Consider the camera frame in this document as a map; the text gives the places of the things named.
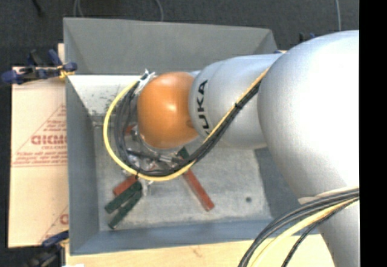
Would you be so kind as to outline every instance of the green clip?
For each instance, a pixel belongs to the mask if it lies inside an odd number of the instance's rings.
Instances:
[[[122,219],[129,213],[130,210],[132,210],[135,204],[140,200],[141,196],[142,192],[137,191],[125,205],[119,208],[117,214],[108,224],[111,229],[116,229]]]
[[[141,192],[142,188],[141,183],[137,181],[135,184],[124,190],[124,192],[119,194],[115,199],[110,201],[105,206],[106,212],[111,214],[113,211],[120,208],[127,200],[132,199],[132,196],[134,196],[137,192]]]

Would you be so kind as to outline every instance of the clamp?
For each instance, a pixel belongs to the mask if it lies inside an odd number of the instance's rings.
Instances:
[[[39,253],[30,259],[23,267],[47,267],[58,258],[60,258],[60,265],[65,264],[65,251],[61,243],[69,238],[68,231],[63,231],[55,236],[52,236],[42,243],[42,247],[47,249],[45,252]]]
[[[38,68],[38,63],[43,63],[36,50],[32,50],[27,58],[27,66],[20,68],[18,71],[9,70],[1,74],[3,82],[8,84],[23,84],[26,82],[36,81],[39,79],[48,79],[50,77],[64,78],[69,74],[74,74],[78,66],[75,62],[63,64],[58,54],[53,50],[48,51],[51,63],[48,67]]]

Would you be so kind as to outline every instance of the kuka logo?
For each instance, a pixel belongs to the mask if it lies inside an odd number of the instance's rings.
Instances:
[[[45,145],[45,144],[66,144],[67,136],[60,135],[57,136],[55,134],[51,135],[35,135],[31,137],[31,143],[35,145]]]
[[[204,129],[204,131],[206,132],[206,134],[210,134],[208,129],[210,128],[209,124],[208,124],[208,121],[207,121],[207,116],[206,116],[206,111],[204,110],[204,107],[203,107],[203,102],[204,102],[204,87],[206,86],[208,80],[205,80],[204,82],[202,82],[200,85],[199,85],[199,89],[198,89],[198,92],[200,95],[198,95],[197,99],[196,99],[196,102],[198,104],[198,113],[199,113],[199,118],[202,121],[202,128]]]

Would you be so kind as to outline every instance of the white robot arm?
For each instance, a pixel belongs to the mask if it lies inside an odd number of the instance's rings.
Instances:
[[[219,141],[268,147],[298,198],[359,187],[359,32],[304,42],[284,54],[241,56],[194,73],[153,78],[137,100],[139,139],[167,154],[206,138],[266,69],[258,94]],[[337,267],[360,265],[359,205],[320,226]]]

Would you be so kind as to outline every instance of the cardboard sheet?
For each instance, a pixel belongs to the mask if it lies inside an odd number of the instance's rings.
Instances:
[[[8,247],[68,229],[65,82],[12,88]]]

